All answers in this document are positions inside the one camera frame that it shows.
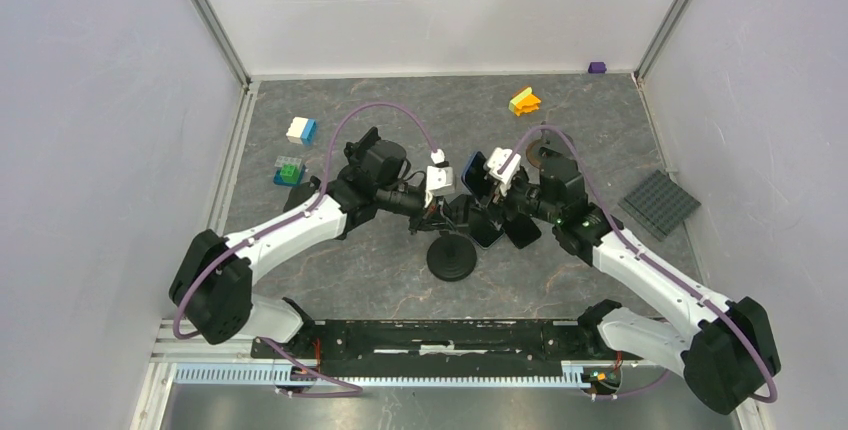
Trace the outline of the black phone light blue edge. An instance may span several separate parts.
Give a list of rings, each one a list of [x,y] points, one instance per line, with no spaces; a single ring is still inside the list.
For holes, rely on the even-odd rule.
[[[362,160],[367,152],[381,140],[377,127],[371,127],[357,142],[347,142],[343,150],[348,161]]]

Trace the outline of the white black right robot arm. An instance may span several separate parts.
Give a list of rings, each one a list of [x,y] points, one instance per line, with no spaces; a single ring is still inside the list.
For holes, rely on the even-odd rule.
[[[591,358],[621,351],[680,376],[709,409],[727,415],[752,399],[773,403],[781,363],[766,309],[751,297],[734,301],[687,277],[641,243],[599,203],[577,163],[549,159],[553,170],[530,182],[515,151],[496,148],[482,161],[483,201],[513,238],[535,240],[551,226],[559,246],[610,276],[657,310],[641,317],[605,300],[582,316],[580,350]]]

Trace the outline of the black phone stand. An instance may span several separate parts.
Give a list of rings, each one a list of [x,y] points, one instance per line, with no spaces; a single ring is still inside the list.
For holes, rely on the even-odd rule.
[[[445,229],[433,241],[426,254],[429,271],[439,280],[457,282],[470,276],[476,268],[477,253],[472,241],[463,236],[443,208],[439,209]]]

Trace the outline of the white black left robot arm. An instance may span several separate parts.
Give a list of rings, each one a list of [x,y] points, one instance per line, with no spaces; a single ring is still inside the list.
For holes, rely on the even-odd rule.
[[[217,345],[237,335],[265,337],[290,357],[306,355],[313,329],[296,306],[261,297],[255,284],[301,252],[342,239],[380,210],[409,217],[417,231],[455,190],[454,172],[441,150],[423,181],[412,186],[402,175],[406,151],[395,142],[370,136],[349,142],[347,164],[336,179],[314,178],[293,189],[286,212],[248,230],[221,236],[211,229],[191,241],[169,289],[178,316],[195,334]]]

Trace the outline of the dark blue edged phone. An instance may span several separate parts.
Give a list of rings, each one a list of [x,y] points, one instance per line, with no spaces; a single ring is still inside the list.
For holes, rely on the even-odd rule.
[[[496,184],[489,176],[486,162],[486,156],[477,151],[469,158],[461,175],[463,185],[478,202],[490,199],[496,188]]]

